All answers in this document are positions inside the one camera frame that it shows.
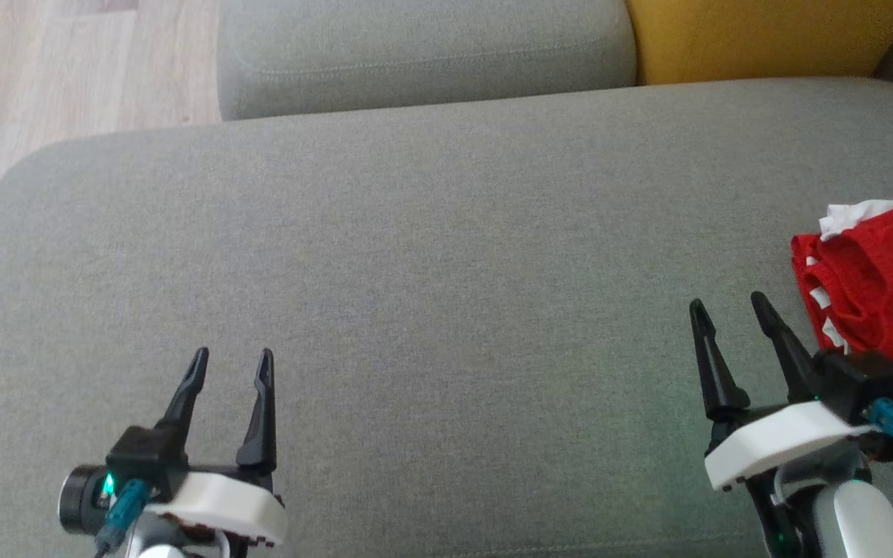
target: green led light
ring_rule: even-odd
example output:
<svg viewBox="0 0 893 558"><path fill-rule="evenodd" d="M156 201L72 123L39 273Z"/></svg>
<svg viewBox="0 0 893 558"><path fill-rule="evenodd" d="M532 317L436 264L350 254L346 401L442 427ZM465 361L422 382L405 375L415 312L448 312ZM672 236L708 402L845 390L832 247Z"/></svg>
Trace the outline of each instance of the green led light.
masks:
<svg viewBox="0 0 893 558"><path fill-rule="evenodd" d="M106 474L105 476L105 484L102 485L102 491L106 494L112 494L112 492L116 491L116 481L112 479L112 474Z"/></svg>

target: red cloth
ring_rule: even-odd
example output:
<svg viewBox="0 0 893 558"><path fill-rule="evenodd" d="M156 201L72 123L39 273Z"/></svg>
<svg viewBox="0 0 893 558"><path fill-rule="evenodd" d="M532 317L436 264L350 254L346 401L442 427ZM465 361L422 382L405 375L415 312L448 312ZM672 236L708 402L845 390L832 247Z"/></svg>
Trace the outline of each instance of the red cloth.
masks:
<svg viewBox="0 0 893 558"><path fill-rule="evenodd" d="M808 258L816 262L808 265ZM893 209L824 243L818 234L791 240L791 265L823 349L822 332L832 320L852 350L879 350L893 359ZM811 293L822 287L832 304L823 310Z"/></svg>

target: couch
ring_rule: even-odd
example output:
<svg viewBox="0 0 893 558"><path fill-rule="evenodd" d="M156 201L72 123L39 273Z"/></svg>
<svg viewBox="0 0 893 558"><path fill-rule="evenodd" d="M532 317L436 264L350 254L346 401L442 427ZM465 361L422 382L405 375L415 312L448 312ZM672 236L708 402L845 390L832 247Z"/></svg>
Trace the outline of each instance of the couch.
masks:
<svg viewBox="0 0 893 558"><path fill-rule="evenodd" d="M628 21L622 5L553 4L458 4L473 50L446 12L436 41L353 39L369 59L315 36L329 67L388 49L431 66L298 86L223 66L224 115L288 115L64 142L11 169L0 556L90 555L57 525L61 481L159 418L199 346L196 463L231 459L274 351L280 555L764 556L749 498L705 476L688 302L754 403L779 402L749 293L815 349L789 241L829 202L893 198L893 84L610 88L635 71L609 34L629 27L592 24ZM224 25L250 5L227 2ZM519 39L515 16L541 13L566 18L546 45L582 47ZM348 110L398 93L411 106ZM893 465L874 474L893 502Z"/></svg>

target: gray sofa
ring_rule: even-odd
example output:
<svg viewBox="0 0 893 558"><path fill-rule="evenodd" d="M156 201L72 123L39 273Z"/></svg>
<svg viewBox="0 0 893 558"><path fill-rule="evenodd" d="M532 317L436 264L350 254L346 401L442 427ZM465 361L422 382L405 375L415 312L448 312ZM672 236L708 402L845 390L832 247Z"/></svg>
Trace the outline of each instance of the gray sofa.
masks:
<svg viewBox="0 0 893 558"><path fill-rule="evenodd" d="M235 115L267 110L244 95ZM274 350L282 555L763 556L749 498L702 466L688 302L779 402L749 293L814 349L789 241L865 198L893 198L893 84L868 79L47 147L0 184L0 556L89 555L61 480L156 419L202 345L203 463L231 458ZM893 501L893 465L875 480Z"/></svg>

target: yellow cushion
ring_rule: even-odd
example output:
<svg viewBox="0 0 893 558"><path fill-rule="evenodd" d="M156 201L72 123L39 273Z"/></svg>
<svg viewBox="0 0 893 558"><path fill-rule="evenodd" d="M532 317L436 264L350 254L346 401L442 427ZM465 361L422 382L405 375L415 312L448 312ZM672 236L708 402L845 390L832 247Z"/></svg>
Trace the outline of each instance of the yellow cushion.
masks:
<svg viewBox="0 0 893 558"><path fill-rule="evenodd" d="M871 75L893 0L626 0L641 84Z"/></svg>

